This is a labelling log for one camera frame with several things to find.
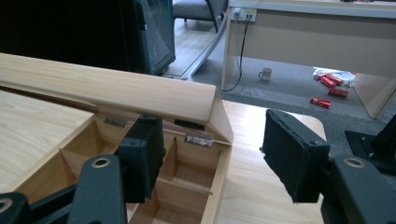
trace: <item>light wood surface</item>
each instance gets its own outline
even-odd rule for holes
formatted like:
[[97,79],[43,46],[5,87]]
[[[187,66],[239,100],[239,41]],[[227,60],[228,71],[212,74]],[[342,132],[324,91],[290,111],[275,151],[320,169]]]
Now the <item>light wood surface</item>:
[[216,106],[221,102],[214,86],[3,53],[0,85],[95,105],[99,112],[193,122],[205,126],[214,139],[233,141],[230,123]]
[[[255,22],[247,28],[244,56],[283,63],[326,67],[352,71],[395,80],[396,63],[396,3],[343,3],[336,0],[241,0],[230,1],[227,20],[226,47],[221,88],[226,85],[237,66],[235,55],[241,52],[244,23],[231,21],[232,7],[258,8]],[[356,82],[370,79],[356,76]],[[380,98],[395,91],[387,88],[385,94],[373,83],[359,90],[371,118],[378,118],[386,102],[394,98]],[[375,93],[374,104],[366,104],[365,94]]]
[[0,192],[15,190],[72,139],[92,113],[0,91]]
[[[218,223],[322,223],[321,203],[293,204],[259,151],[266,108],[232,102],[224,104],[235,139]],[[318,119],[292,115],[326,139]]]

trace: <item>chair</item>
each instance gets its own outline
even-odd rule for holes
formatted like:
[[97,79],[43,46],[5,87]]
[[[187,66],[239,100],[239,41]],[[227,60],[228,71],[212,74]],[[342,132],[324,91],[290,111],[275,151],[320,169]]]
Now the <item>chair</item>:
[[173,4],[173,17],[197,21],[213,21],[216,33],[219,31],[216,17],[224,19],[224,10],[228,0],[176,0]]

